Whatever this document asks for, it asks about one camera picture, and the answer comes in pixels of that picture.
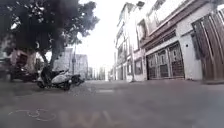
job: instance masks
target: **asphalt road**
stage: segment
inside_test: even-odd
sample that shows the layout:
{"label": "asphalt road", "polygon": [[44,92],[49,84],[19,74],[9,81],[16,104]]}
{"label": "asphalt road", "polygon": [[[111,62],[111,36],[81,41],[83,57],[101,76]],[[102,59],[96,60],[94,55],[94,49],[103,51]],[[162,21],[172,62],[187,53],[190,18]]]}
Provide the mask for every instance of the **asphalt road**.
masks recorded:
{"label": "asphalt road", "polygon": [[0,83],[0,128],[223,128],[224,85],[86,82],[68,92]]}

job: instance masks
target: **tree foliage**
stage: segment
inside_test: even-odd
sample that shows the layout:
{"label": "tree foliage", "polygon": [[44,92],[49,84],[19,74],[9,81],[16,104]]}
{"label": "tree foliage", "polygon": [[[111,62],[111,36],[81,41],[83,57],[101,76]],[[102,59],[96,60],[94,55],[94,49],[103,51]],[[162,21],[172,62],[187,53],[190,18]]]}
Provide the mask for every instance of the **tree foliage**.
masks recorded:
{"label": "tree foliage", "polygon": [[6,18],[0,29],[13,36],[16,48],[39,52],[52,51],[52,61],[69,44],[81,43],[77,35],[89,35],[98,18],[94,2],[80,4],[78,0],[3,0]]}

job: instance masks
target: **storefront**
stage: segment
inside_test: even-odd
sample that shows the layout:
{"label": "storefront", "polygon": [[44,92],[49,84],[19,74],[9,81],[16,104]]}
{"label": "storefront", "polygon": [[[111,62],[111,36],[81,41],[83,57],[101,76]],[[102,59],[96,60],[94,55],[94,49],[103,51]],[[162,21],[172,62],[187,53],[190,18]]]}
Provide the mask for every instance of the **storefront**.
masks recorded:
{"label": "storefront", "polygon": [[184,63],[179,42],[147,55],[146,59],[148,79],[184,77]]}

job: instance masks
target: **air conditioner unit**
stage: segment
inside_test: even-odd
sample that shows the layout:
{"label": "air conditioner unit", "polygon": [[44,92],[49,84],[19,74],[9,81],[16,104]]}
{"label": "air conditioner unit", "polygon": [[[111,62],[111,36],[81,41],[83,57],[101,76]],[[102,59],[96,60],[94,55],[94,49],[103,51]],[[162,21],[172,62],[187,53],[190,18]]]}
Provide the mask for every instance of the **air conditioner unit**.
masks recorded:
{"label": "air conditioner unit", "polygon": [[138,3],[136,5],[141,8],[145,5],[145,2],[138,1]]}

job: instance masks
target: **door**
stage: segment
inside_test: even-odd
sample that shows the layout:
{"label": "door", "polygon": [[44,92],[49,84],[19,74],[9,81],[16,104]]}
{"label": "door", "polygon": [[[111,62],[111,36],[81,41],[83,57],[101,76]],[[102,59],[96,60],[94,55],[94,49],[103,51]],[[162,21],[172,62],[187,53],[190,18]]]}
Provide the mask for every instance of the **door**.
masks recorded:
{"label": "door", "polygon": [[147,76],[148,79],[154,79],[157,76],[156,73],[156,57],[155,54],[149,55],[147,58]]}
{"label": "door", "polygon": [[124,73],[123,73],[123,66],[121,66],[120,68],[120,80],[123,80],[124,79]]}
{"label": "door", "polygon": [[126,76],[127,76],[127,71],[126,70],[127,70],[127,66],[124,66],[124,68],[123,68],[123,73],[124,73],[123,74],[124,75],[123,78],[124,78],[124,80],[126,80]]}
{"label": "door", "polygon": [[165,49],[158,52],[158,72],[159,77],[169,77],[169,70],[168,70],[168,59],[167,59],[167,52]]}
{"label": "door", "polygon": [[192,26],[204,80],[224,79],[224,10],[195,21]]}
{"label": "door", "polygon": [[169,60],[172,77],[184,77],[184,64],[179,43],[169,47]]}

